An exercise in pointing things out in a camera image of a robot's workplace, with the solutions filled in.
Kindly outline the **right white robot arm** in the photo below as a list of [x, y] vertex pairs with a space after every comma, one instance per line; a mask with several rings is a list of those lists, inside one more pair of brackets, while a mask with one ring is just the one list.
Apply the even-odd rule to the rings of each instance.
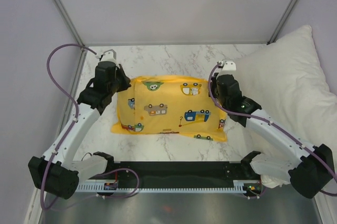
[[325, 193], [323, 188], [336, 180], [332, 150], [325, 144], [317, 147], [305, 142], [273, 122], [258, 103], [242, 95], [232, 75], [211, 74], [209, 96], [231, 120], [253, 130], [287, 157], [279, 160], [259, 153], [241, 165], [243, 177], [253, 179], [259, 174], [277, 178], [309, 199]]

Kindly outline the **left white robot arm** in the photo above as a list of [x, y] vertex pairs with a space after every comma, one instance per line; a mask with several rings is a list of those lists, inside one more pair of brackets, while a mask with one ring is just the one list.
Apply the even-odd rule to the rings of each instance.
[[114, 60], [101, 61], [95, 75], [80, 93], [75, 115], [42, 157], [32, 157], [28, 168], [34, 185], [62, 199], [69, 199], [78, 185], [96, 175], [104, 179], [115, 173], [112, 156], [98, 152], [84, 161], [75, 161], [75, 154], [89, 129], [111, 103], [112, 96], [127, 90], [130, 79]]

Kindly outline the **yellow cartoon-print pillowcase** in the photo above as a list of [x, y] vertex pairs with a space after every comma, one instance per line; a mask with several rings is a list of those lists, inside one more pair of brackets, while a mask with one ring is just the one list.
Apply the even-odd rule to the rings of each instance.
[[181, 134], [225, 142], [227, 114], [209, 97], [208, 81], [191, 76], [139, 76], [117, 94], [119, 134]]

